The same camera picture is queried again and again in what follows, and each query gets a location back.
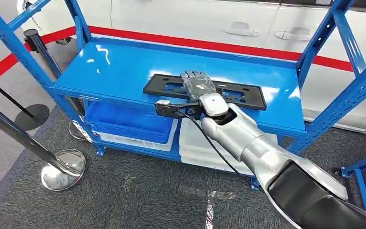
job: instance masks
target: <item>black cable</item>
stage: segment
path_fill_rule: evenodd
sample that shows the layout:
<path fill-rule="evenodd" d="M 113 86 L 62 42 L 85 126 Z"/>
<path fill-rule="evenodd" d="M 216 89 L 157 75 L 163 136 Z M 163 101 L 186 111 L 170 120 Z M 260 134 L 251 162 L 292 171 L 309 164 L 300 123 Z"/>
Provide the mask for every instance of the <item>black cable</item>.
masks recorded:
<path fill-rule="evenodd" d="M 189 115 L 183 113 L 183 112 L 180 112 L 179 113 L 181 115 L 184 115 L 186 118 L 190 119 L 195 125 L 196 127 L 201 131 L 201 133 L 204 135 L 205 139 L 207 139 L 208 143 L 210 143 L 210 145 L 213 147 L 213 149 L 218 153 L 218 155 L 222 158 L 222 160 L 224 160 L 224 162 L 238 175 L 240 176 L 241 178 L 243 178 L 247 183 L 249 183 L 250 185 L 253 185 L 248 179 L 246 179 L 244 176 L 242 176 L 242 174 L 240 174 L 238 172 L 238 170 L 236 170 L 226 159 L 225 157 L 220 153 L 220 151 L 217 149 L 217 147 L 214 146 L 214 144 L 211 142 L 210 138 L 207 136 L 207 134 L 205 134 L 204 130 L 201 128 L 200 125 L 198 125 L 198 123 L 192 118 L 190 117 Z"/>

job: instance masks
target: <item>blue plastic bin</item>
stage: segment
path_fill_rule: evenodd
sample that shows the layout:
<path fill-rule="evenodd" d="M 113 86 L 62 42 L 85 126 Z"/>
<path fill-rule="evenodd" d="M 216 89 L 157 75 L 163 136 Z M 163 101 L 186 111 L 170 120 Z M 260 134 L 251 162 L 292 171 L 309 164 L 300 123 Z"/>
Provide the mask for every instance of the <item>blue plastic bin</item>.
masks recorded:
<path fill-rule="evenodd" d="M 153 106 L 90 102 L 85 122 L 97 132 L 166 144 L 173 119 L 158 116 Z"/>

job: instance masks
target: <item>shelf top surface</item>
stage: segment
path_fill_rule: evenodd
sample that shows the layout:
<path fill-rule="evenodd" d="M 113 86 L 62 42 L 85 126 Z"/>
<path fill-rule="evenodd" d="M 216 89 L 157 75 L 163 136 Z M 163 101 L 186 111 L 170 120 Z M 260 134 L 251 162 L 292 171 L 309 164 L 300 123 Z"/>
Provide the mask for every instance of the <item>shelf top surface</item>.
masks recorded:
<path fill-rule="evenodd" d="M 267 109 L 243 110 L 268 131 L 305 133 L 295 64 L 232 53 L 152 43 L 95 38 L 75 57 L 53 89 L 73 97 L 152 105 L 159 99 L 184 99 L 142 93 L 156 73 L 178 76 L 185 70 L 206 72 L 223 82 L 258 85 Z"/>

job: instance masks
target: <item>chrome stanchion base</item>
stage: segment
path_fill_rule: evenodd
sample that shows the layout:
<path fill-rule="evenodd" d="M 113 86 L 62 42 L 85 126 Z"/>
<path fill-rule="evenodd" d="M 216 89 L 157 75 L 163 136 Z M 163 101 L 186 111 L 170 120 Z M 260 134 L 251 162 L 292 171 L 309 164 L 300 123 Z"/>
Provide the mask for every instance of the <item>chrome stanchion base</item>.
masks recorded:
<path fill-rule="evenodd" d="M 50 115 L 50 110 L 46 105 L 34 104 L 26 107 L 34 118 L 30 118 L 25 112 L 21 111 L 15 118 L 15 124 L 24 131 L 29 131 L 41 126 Z"/>
<path fill-rule="evenodd" d="M 70 121 L 68 128 L 72 137 L 80 141 L 86 141 L 85 136 L 83 136 L 83 134 L 78 130 L 78 128 L 76 128 L 76 126 L 73 124 L 72 121 Z"/>
<path fill-rule="evenodd" d="M 78 177 L 64 174 L 52 165 L 47 164 L 41 171 L 41 181 L 43 185 L 52 191 L 63 191 L 74 186 L 82 179 L 87 168 L 87 162 L 85 155 L 76 149 L 62 150 L 55 155 L 66 165 L 78 170 L 81 174 Z"/>

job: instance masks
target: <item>car door handle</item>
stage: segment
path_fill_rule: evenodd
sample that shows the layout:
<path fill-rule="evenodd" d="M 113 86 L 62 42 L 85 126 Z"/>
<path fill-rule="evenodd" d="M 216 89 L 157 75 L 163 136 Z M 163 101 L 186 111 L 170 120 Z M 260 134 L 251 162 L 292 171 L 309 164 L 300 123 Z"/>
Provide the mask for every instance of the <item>car door handle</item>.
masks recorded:
<path fill-rule="evenodd" d="M 246 36 L 246 37 L 257 37 L 260 35 L 260 32 L 258 32 L 256 30 L 243 30 L 243 29 L 227 28 L 227 29 L 222 29 L 222 31 L 229 33 L 229 34 L 241 35 L 241 36 Z"/>
<path fill-rule="evenodd" d="M 223 28 L 222 31 L 246 37 L 257 37 L 260 34 L 259 31 L 250 29 L 248 23 L 241 21 L 232 22 L 230 28 Z"/>
<path fill-rule="evenodd" d="M 295 34 L 287 31 L 278 31 L 274 34 L 275 37 L 283 40 L 307 42 L 311 39 L 311 35 Z"/>
<path fill-rule="evenodd" d="M 290 31 L 277 31 L 274 36 L 283 40 L 307 42 L 312 38 L 309 32 L 310 30 L 307 28 L 294 27 Z"/>

